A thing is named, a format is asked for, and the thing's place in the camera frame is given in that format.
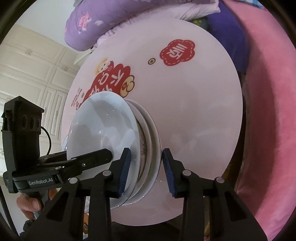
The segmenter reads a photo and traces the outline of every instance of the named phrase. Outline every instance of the blue striped fabric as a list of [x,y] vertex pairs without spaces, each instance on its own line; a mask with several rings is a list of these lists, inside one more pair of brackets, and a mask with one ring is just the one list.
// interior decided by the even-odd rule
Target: blue striped fabric
[[263,8],[264,6],[257,0],[237,0],[239,2],[245,2],[248,4],[251,4],[253,6],[259,7],[259,8]]

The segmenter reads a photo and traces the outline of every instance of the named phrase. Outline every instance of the pink bed sheet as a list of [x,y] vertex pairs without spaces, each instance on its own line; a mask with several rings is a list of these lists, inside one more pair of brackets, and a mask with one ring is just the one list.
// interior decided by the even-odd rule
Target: pink bed sheet
[[237,193],[272,240],[296,206],[296,50],[267,10],[224,3],[250,45],[249,136]]

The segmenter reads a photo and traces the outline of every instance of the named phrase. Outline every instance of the round table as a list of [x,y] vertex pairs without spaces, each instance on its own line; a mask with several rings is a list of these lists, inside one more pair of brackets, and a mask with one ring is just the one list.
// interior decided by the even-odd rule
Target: round table
[[[240,132],[242,93],[229,55],[204,29],[157,18],[108,38],[73,81],[63,112],[62,141],[76,110],[99,91],[113,91],[144,106],[162,148],[170,148],[186,169],[208,179],[226,169]],[[151,225],[180,215],[182,206],[183,200],[169,193],[161,164],[150,192],[111,215],[118,223]]]

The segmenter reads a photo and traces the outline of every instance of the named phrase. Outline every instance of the human hand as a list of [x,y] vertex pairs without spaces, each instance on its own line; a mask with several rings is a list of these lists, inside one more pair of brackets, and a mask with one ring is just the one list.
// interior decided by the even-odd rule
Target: human hand
[[[48,197],[50,200],[53,199],[53,197],[57,194],[56,189],[50,189],[48,190]],[[41,203],[38,199],[28,197],[28,195],[22,193],[17,198],[17,206],[22,211],[22,213],[26,216],[28,219],[35,219],[33,212],[38,212],[41,210]]]

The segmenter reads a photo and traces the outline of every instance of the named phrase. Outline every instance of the white wall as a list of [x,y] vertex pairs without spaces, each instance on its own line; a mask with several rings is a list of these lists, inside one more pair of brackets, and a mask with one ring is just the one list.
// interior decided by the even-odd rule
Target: white wall
[[[21,233],[24,223],[28,219],[23,215],[23,213],[20,211],[20,209],[16,205],[16,199],[20,194],[19,193],[17,193],[17,194],[9,193],[8,189],[6,188],[6,186],[4,184],[3,177],[0,177],[0,185],[1,185],[1,188],[3,191],[3,194],[5,196],[10,215],[12,217],[14,224],[15,224],[15,228],[17,229],[18,233]],[[1,205],[0,205],[0,212],[1,212],[2,216],[5,218],[5,214],[3,212]]]
[[37,0],[17,21],[68,48],[64,41],[66,21],[74,10],[74,0]]

